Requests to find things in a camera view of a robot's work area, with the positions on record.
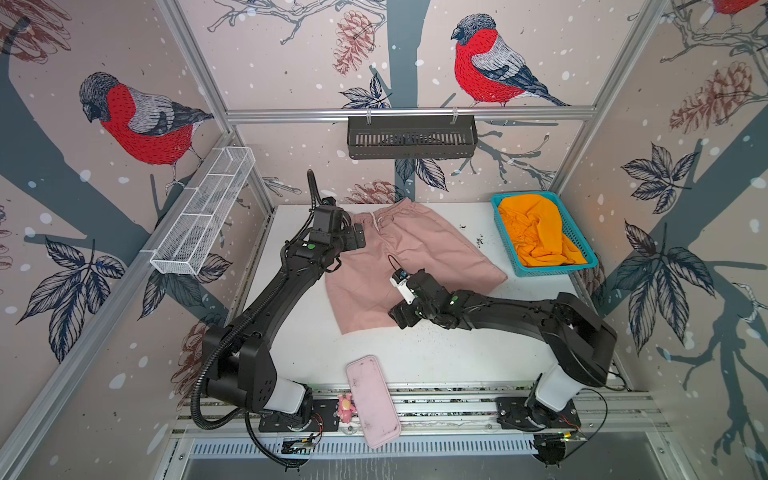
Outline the pink shorts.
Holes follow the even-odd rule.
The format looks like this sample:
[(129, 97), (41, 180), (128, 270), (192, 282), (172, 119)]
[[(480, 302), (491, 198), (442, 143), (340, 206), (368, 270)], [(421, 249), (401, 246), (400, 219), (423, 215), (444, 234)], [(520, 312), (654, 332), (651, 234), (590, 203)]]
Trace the pink shorts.
[(351, 219), (363, 227), (366, 246), (342, 253), (339, 270), (325, 276), (343, 334), (396, 325), (388, 315), (403, 300), (390, 282), (396, 268), (410, 274), (424, 269), (449, 291), (488, 295), (507, 280), (457, 228), (422, 204), (402, 200)]

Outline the teal plastic basket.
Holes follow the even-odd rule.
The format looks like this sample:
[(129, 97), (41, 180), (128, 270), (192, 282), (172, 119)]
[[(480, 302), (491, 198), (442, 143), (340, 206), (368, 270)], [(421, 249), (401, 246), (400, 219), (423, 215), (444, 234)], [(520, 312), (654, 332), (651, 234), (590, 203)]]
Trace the teal plastic basket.
[(516, 276), (568, 275), (598, 265), (596, 254), (556, 194), (496, 194), (491, 206)]

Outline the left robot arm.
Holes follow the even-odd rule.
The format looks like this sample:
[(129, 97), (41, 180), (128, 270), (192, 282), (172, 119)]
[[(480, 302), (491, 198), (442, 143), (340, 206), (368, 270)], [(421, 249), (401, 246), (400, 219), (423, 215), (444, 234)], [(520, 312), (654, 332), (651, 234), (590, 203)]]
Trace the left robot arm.
[(300, 298), (341, 266), (343, 252), (366, 245), (363, 227), (341, 207), (312, 208), (299, 232), (280, 250), (280, 267), (251, 305), (202, 341), (201, 368), (190, 394), (190, 413), (203, 430), (218, 429), (240, 414), (276, 412), (292, 428), (312, 421), (310, 387), (278, 375), (271, 346)]

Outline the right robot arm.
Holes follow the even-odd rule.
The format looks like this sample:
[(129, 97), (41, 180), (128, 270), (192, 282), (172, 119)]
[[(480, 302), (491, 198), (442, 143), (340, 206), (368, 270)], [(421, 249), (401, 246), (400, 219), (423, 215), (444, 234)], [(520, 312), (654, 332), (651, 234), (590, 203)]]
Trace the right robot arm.
[(443, 329), (499, 330), (546, 343), (556, 364), (541, 374), (521, 407), (504, 407), (499, 423), (537, 432), (565, 417), (581, 390), (606, 385), (617, 334), (575, 295), (522, 301), (489, 297), (470, 290), (450, 292), (421, 269), (397, 269), (390, 277), (402, 300), (388, 315), (399, 328), (427, 320)]

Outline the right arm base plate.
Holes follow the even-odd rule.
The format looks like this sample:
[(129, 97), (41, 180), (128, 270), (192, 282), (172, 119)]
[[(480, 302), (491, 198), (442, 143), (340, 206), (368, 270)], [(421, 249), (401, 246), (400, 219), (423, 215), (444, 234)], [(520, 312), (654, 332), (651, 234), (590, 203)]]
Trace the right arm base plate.
[(536, 433), (554, 429), (576, 431), (581, 421), (573, 400), (569, 400), (561, 411), (553, 411), (540, 402), (528, 397), (497, 397), (497, 423), (504, 430)]

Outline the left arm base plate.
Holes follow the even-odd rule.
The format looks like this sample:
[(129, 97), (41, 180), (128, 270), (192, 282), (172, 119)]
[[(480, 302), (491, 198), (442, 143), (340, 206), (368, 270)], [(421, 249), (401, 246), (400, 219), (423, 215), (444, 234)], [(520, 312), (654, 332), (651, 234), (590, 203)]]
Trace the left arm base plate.
[(319, 433), (336, 432), (340, 420), (337, 417), (339, 401), (333, 399), (313, 399), (312, 405), (305, 401), (294, 414), (265, 410), (260, 415), (258, 431), (260, 433)]

